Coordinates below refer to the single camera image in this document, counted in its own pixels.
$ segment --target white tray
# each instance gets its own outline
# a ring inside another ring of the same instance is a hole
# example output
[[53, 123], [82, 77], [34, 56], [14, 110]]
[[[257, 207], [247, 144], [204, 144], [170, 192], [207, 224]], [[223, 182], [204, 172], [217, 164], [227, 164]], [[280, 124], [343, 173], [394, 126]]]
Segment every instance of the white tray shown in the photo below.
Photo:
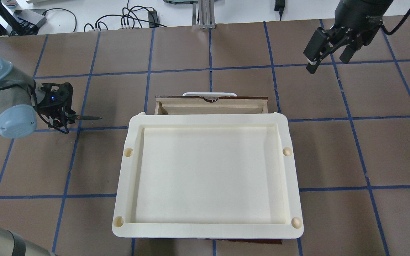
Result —
[[112, 230], [120, 237], [300, 237], [303, 217], [286, 117], [133, 117]]

